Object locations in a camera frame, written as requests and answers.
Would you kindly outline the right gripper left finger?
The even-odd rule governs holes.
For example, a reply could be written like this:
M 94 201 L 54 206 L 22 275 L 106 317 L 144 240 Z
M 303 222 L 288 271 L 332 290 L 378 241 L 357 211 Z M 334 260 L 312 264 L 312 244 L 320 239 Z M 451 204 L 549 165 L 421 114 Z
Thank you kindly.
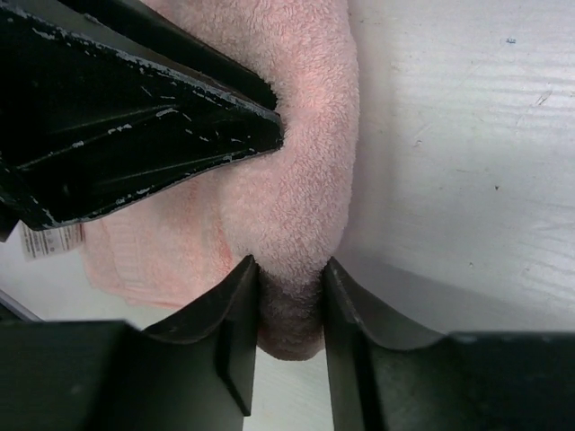
M 4 430 L 239 430 L 251 413 L 259 269 L 139 330 L 1 303 Z

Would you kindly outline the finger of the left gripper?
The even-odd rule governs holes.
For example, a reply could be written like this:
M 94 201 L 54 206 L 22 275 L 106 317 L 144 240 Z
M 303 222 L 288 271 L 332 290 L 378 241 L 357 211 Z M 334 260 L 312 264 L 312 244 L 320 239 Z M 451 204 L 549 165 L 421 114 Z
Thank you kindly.
M 1 10 L 1 236 L 278 150 L 279 114 L 67 6 Z
M 258 75 L 136 0 L 63 0 L 128 39 L 273 110 L 277 97 Z

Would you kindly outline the pink towel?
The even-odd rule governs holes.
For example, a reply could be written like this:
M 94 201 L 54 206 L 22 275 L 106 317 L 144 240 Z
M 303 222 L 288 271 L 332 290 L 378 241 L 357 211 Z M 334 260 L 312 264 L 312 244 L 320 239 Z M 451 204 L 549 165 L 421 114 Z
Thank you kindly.
M 278 99 L 272 154 L 184 181 L 86 223 L 93 288 L 182 307 L 245 257 L 260 266 L 258 344 L 282 360 L 323 348 L 320 276 L 348 220 L 358 141 L 355 40 L 344 1 L 153 1 L 150 7 L 246 66 Z

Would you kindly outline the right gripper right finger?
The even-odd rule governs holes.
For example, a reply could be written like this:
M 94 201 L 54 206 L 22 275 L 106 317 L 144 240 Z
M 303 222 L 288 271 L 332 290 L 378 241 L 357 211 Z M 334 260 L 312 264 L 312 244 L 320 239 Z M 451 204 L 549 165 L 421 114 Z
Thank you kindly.
M 377 298 L 335 259 L 322 287 L 336 429 L 573 429 L 572 333 L 441 334 Z

